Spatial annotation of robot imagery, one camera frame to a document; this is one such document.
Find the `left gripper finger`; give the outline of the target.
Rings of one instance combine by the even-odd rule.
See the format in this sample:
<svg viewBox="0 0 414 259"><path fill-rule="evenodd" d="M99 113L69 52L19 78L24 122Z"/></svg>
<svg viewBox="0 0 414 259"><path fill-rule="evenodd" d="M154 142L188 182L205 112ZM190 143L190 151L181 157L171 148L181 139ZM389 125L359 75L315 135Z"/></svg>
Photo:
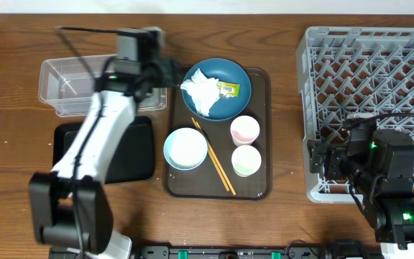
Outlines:
<svg viewBox="0 0 414 259"><path fill-rule="evenodd" d="M182 82L182 77L179 74L167 75L162 74L156 76L153 80L153 88L176 88Z"/></svg>
<svg viewBox="0 0 414 259"><path fill-rule="evenodd" d="M162 58L159 60L162 74L167 78L180 78L183 69L175 58Z"/></svg>

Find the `white napkin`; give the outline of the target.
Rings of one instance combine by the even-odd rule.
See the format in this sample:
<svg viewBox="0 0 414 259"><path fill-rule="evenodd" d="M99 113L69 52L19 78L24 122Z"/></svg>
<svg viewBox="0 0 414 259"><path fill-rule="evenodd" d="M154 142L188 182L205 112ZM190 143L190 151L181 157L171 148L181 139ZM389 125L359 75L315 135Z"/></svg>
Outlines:
<svg viewBox="0 0 414 259"><path fill-rule="evenodd" d="M220 99L219 79L208 78L198 68L187 80L183 81L180 88L191 97L195 110L203 117L210 116L212 106Z"/></svg>

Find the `yellow green snack wrapper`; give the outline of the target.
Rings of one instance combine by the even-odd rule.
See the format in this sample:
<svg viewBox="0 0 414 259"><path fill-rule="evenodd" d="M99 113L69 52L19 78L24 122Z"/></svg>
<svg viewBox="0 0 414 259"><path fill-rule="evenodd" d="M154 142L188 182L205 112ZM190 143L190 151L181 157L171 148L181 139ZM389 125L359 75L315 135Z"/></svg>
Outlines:
<svg viewBox="0 0 414 259"><path fill-rule="evenodd" d="M219 96L221 98L238 97L240 92L240 85L238 83L227 83L219 81L217 83L219 88Z"/></svg>

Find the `green plastic cup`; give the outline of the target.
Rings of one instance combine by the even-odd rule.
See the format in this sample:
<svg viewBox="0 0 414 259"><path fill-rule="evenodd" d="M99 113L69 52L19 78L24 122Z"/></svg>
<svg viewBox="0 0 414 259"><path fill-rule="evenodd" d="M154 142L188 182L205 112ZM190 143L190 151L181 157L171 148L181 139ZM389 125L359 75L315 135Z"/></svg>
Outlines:
<svg viewBox="0 0 414 259"><path fill-rule="evenodd" d="M238 176L248 177L259 170L262 158L257 148L251 145L242 145L232 153L231 163Z"/></svg>

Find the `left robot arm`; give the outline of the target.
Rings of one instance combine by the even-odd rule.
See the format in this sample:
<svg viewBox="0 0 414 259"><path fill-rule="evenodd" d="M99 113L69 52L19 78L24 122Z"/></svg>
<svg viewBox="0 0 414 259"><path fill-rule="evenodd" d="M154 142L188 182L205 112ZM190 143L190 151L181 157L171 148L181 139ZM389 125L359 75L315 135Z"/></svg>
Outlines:
<svg viewBox="0 0 414 259"><path fill-rule="evenodd" d="M34 173L29 181L38 242L65 247L74 258L130 257L132 240L114 230L103 185L138 103L153 88L175 87L180 81L174 58L106 60L71 146L49 173Z"/></svg>

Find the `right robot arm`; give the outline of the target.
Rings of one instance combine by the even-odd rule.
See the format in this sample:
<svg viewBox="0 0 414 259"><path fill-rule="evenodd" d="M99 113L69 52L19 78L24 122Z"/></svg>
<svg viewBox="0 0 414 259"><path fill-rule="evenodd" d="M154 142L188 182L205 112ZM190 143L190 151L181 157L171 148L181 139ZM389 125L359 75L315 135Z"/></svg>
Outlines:
<svg viewBox="0 0 414 259"><path fill-rule="evenodd" d="M404 132L362 124L346 144L310 140L309 171L330 180L346 179L350 194L374 230L375 239L401 250L414 243L414 144Z"/></svg>

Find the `pink plastic cup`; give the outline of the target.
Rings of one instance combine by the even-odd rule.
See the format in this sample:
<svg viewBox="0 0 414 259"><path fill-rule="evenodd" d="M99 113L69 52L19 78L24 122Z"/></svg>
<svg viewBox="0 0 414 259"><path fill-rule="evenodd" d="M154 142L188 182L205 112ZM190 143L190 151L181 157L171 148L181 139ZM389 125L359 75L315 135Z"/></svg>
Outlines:
<svg viewBox="0 0 414 259"><path fill-rule="evenodd" d="M233 143L237 147L251 145L260 134L260 126L255 118L240 116L231 123L230 133Z"/></svg>

